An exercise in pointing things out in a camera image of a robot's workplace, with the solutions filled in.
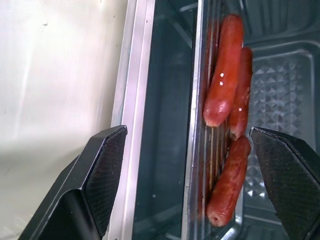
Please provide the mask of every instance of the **red sausage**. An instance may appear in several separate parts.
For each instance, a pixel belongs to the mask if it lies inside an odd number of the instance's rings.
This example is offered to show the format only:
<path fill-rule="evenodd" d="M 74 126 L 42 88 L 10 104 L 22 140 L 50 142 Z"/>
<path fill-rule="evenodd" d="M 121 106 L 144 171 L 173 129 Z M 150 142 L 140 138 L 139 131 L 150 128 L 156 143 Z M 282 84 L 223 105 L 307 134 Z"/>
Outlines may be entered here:
<path fill-rule="evenodd" d="M 247 128 L 252 74 L 252 51 L 250 48 L 244 47 L 241 51 L 238 85 L 228 118 L 231 138 L 233 140 L 237 140 L 242 136 Z"/>
<path fill-rule="evenodd" d="M 222 23 L 217 63 L 203 108 L 203 118 L 209 127 L 221 125 L 230 113 L 238 83 L 243 38 L 241 18 L 228 15 Z"/>
<path fill-rule="evenodd" d="M 210 223 L 215 227 L 228 224 L 233 217 L 245 181 L 250 151 L 251 146 L 245 136 L 231 143 L 226 164 L 206 209 Z"/>

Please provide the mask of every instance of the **hot dog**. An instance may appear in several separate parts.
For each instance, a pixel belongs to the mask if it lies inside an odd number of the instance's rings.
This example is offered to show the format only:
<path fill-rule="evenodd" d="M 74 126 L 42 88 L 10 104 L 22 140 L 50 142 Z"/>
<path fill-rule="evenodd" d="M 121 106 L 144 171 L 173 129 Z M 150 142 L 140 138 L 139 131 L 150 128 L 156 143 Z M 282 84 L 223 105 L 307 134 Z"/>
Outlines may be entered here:
<path fill-rule="evenodd" d="M 222 22 L 216 67 L 203 108 L 203 118 L 209 127 L 221 125 L 230 113 L 238 83 L 243 38 L 241 18 L 228 15 Z"/>
<path fill-rule="evenodd" d="M 251 146 L 245 136 L 231 143 L 224 169 L 206 209 L 209 221 L 215 227 L 228 224 L 233 217 L 245 181 L 250 151 Z"/>
<path fill-rule="evenodd" d="M 238 85 L 228 118 L 230 134 L 233 140 L 237 140 L 242 136 L 247 128 L 252 74 L 252 51 L 250 48 L 244 47 L 241 51 Z"/>

